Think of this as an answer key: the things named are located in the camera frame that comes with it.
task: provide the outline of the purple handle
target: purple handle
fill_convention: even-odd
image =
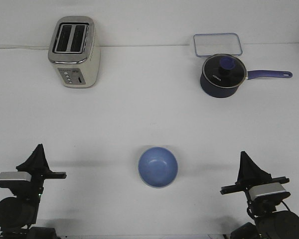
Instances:
[[[279,77],[279,78],[291,78],[293,74],[290,71],[249,71],[248,72],[248,80],[257,77]]]

